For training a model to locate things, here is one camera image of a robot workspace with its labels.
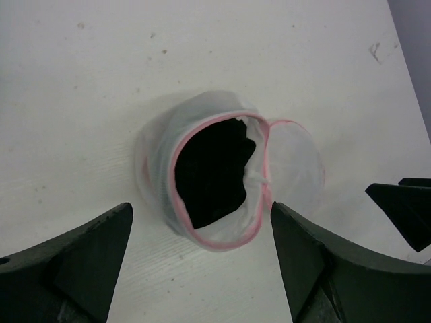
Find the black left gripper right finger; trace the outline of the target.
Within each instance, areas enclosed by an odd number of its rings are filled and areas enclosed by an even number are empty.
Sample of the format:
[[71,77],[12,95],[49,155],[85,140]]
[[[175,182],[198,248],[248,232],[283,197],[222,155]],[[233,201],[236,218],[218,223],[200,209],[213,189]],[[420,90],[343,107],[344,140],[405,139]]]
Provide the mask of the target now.
[[282,203],[271,208],[293,322],[429,322],[430,267],[359,246]]

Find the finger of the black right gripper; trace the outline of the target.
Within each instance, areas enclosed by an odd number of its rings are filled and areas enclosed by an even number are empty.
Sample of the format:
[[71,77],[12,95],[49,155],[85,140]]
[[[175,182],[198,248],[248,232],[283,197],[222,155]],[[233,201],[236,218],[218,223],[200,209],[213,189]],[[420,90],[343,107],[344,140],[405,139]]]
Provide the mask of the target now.
[[374,183],[365,193],[416,252],[430,245],[429,178],[403,178],[397,185]]

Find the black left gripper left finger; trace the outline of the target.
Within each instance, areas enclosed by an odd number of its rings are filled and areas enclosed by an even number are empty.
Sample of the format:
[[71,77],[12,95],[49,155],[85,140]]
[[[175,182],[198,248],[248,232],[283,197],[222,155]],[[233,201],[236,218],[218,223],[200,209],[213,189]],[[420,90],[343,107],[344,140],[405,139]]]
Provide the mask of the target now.
[[133,222],[130,203],[1,257],[2,322],[106,322]]

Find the white mesh laundry bag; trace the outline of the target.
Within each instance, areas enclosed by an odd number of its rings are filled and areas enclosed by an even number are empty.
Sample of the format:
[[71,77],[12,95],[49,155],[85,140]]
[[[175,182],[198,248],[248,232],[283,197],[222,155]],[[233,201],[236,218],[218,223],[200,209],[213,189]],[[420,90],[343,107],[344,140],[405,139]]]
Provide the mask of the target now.
[[229,91],[204,92],[147,122],[136,143],[135,174],[157,216],[213,251],[250,242],[274,202],[310,212],[325,183],[303,126],[267,120]]

